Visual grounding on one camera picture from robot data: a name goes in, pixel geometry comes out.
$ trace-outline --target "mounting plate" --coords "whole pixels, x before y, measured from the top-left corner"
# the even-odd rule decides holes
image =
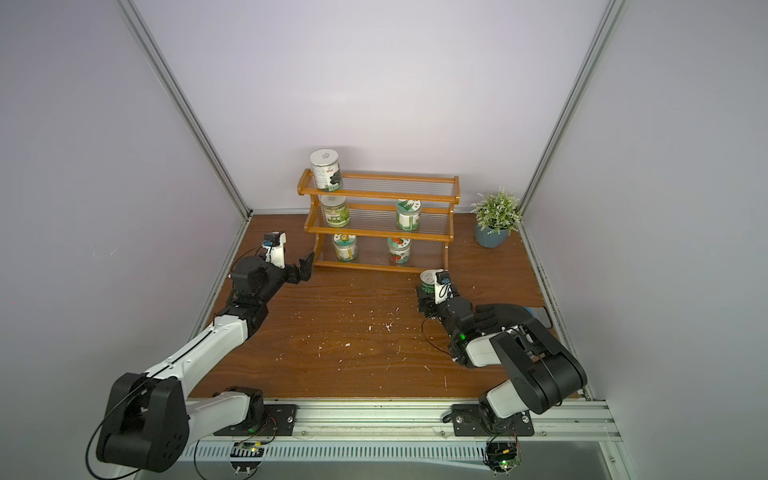
[[[293,425],[296,423],[296,410],[298,409],[296,405],[292,403],[266,403],[264,408],[266,410],[267,424],[264,432],[259,437],[271,437],[272,435],[290,437],[293,435]],[[270,417],[275,419],[275,423],[272,423]],[[231,426],[214,433],[214,436],[217,437],[225,435],[247,437],[253,435],[253,432],[241,427]]]
[[[493,436],[485,431],[480,416],[480,405],[474,403],[458,403],[451,405],[451,419],[453,421],[453,434],[457,437]],[[531,413],[526,410],[521,417],[500,434],[500,437],[514,436],[532,437],[533,421]]]

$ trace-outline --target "white wall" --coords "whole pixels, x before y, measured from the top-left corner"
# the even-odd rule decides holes
[[[246,202],[309,206],[309,152],[522,195],[607,0],[137,2]]]
[[[768,3],[634,0],[525,223],[642,478],[765,478]]]
[[[80,480],[112,382],[185,343],[241,219],[113,2],[0,5],[0,145],[0,477]]]

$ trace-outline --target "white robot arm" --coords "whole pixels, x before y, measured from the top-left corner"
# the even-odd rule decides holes
[[[265,253],[235,263],[227,306],[203,332],[146,372],[126,373],[114,383],[96,444],[100,461],[164,472],[184,447],[206,435],[230,425],[254,431],[264,426],[258,390],[233,387],[209,399],[188,397],[226,354],[261,327],[267,302],[285,282],[310,279],[314,253],[302,257],[299,266],[286,265],[285,242],[283,232],[265,235]],[[86,466],[100,478],[88,464],[88,452]]]

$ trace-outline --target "jar lid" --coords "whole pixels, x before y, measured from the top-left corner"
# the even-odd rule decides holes
[[[331,165],[337,160],[339,160],[339,152],[333,150],[332,148],[321,148],[310,154],[310,163],[318,167]]]
[[[421,281],[427,285],[434,285],[435,284],[435,274],[437,273],[437,270],[424,270],[419,275],[419,278]]]
[[[411,239],[409,238],[391,237],[386,239],[386,241],[394,250],[405,250],[411,246]]]
[[[340,247],[348,247],[357,241],[355,235],[347,235],[346,233],[337,233],[333,236],[333,242]]]
[[[338,207],[346,202],[346,197],[336,197],[333,195],[320,195],[320,203],[326,207]]]
[[[422,208],[420,200],[397,200],[397,210],[406,213],[418,212]]]

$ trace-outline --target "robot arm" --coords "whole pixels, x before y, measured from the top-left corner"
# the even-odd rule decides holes
[[[528,309],[493,304],[473,312],[444,270],[435,275],[434,297],[416,292],[419,311],[437,316],[448,332],[454,361],[468,368],[500,364],[509,375],[479,399],[489,429],[525,410],[541,414],[586,385],[581,364]]]
[[[266,421],[258,390],[237,387],[211,399],[188,397],[226,354],[256,333],[267,302],[285,282],[310,279],[314,253],[299,266],[286,265],[285,242],[285,233],[265,235],[266,252],[237,261],[227,305],[203,332],[146,372],[125,373],[114,383],[96,445],[100,461],[164,472],[186,445],[229,425],[258,428]]]

